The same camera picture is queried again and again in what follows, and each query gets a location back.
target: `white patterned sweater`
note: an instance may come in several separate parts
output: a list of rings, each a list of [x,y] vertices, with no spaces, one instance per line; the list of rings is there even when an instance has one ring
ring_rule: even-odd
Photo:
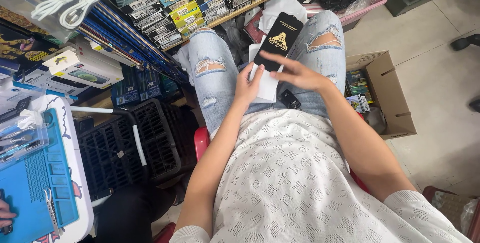
[[[302,111],[243,117],[213,205],[213,238],[198,226],[171,243],[471,242],[415,191],[384,203],[351,178],[330,120]]]

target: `person's right hand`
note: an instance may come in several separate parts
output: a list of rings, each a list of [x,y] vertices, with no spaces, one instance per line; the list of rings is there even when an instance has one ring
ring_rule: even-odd
[[[277,80],[286,81],[298,88],[313,91],[319,91],[326,85],[333,84],[327,77],[309,69],[298,61],[287,59],[284,56],[271,54],[266,51],[260,51],[260,55],[265,59],[277,62],[284,66],[282,72],[270,72],[270,76]]]
[[[0,217],[1,218],[12,218],[16,217],[17,214],[10,212],[10,206],[5,201],[0,200]],[[9,219],[0,220],[0,228],[9,226],[12,223]]]

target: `ripped jeans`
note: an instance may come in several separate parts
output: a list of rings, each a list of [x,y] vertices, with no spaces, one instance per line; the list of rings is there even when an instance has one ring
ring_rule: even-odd
[[[322,37],[328,35],[331,37],[323,42]],[[325,10],[311,17],[303,26],[288,58],[297,60],[328,77],[343,94],[345,90],[344,48],[340,20],[333,12]],[[237,83],[237,67],[227,44],[210,29],[197,30],[190,36],[189,61],[194,74],[193,80],[201,112],[208,132],[212,133],[220,126],[232,104]],[[302,105],[300,107],[302,111],[328,118],[327,109],[318,93],[282,82],[277,86],[277,96],[285,89],[294,93]],[[245,114],[286,108],[280,101],[252,103]]]

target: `white tiled floor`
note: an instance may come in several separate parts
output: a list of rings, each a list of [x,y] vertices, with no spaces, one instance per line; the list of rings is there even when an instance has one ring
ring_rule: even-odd
[[[372,10],[345,33],[346,55],[390,50],[418,135],[387,142],[419,190],[480,195],[480,47],[449,43],[480,33],[479,0],[433,0],[393,18]]]

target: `audio cable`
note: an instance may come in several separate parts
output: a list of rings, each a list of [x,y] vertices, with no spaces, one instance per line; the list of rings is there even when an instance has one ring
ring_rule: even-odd
[[[47,0],[39,3],[35,10],[32,11],[32,18],[41,21],[48,15],[56,13],[65,4],[74,2],[76,0]],[[88,8],[100,0],[78,0],[78,2],[67,8],[60,15],[60,25],[69,30],[76,29],[84,20]]]

